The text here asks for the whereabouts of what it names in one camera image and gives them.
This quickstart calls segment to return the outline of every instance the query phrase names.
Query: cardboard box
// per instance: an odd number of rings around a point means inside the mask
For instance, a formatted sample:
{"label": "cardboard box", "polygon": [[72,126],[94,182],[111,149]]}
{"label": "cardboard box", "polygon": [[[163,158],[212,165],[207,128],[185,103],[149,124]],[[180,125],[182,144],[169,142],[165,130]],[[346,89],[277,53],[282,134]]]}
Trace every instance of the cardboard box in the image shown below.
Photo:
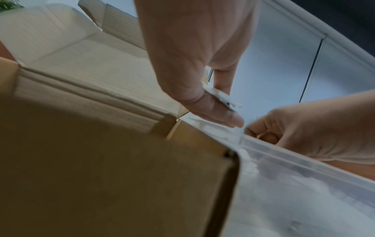
{"label": "cardboard box", "polygon": [[31,102],[0,107],[0,236],[219,235],[239,159],[190,125],[166,141]]}
{"label": "cardboard box", "polygon": [[93,21],[63,4],[0,15],[0,91],[144,133],[170,129],[188,111],[158,85],[137,18],[79,5]]}

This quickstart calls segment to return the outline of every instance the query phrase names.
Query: hand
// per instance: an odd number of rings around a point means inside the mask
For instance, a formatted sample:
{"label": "hand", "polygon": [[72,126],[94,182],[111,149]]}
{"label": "hand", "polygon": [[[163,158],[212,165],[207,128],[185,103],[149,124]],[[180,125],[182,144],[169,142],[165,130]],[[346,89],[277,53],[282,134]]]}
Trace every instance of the hand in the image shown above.
{"label": "hand", "polygon": [[252,38],[258,0],[135,0],[147,52],[167,94],[192,113],[229,127],[243,118],[204,92],[208,65],[214,87],[229,94],[238,61]]}
{"label": "hand", "polygon": [[245,134],[311,158],[375,164],[375,91],[279,107]]}

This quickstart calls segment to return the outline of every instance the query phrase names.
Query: object held in hand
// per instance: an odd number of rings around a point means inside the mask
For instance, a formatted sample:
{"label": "object held in hand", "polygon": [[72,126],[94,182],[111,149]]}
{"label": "object held in hand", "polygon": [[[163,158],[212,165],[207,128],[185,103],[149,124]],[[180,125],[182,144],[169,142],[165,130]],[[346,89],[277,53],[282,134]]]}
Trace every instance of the object held in hand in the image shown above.
{"label": "object held in hand", "polygon": [[202,83],[202,85],[203,89],[207,93],[209,93],[210,95],[218,99],[220,102],[222,102],[226,107],[228,107],[228,109],[235,111],[236,109],[240,109],[242,107],[242,104],[233,101],[233,99],[228,94],[225,94],[224,92],[213,87],[210,87],[204,83]]}

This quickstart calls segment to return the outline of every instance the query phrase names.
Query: transparent plastic box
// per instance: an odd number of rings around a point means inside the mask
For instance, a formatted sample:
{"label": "transparent plastic box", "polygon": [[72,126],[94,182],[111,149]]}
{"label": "transparent plastic box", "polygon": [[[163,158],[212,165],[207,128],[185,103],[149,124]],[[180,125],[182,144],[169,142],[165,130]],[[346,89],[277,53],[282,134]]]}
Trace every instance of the transparent plastic box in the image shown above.
{"label": "transparent plastic box", "polygon": [[222,237],[375,237],[374,181],[191,117],[242,159]]}

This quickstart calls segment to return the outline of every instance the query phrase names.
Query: dark wall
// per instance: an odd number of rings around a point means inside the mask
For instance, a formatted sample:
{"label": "dark wall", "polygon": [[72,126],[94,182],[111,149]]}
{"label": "dark wall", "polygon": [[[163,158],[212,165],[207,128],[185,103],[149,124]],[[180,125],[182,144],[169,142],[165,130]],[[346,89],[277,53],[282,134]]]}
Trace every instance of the dark wall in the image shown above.
{"label": "dark wall", "polygon": [[375,56],[375,0],[292,0]]}

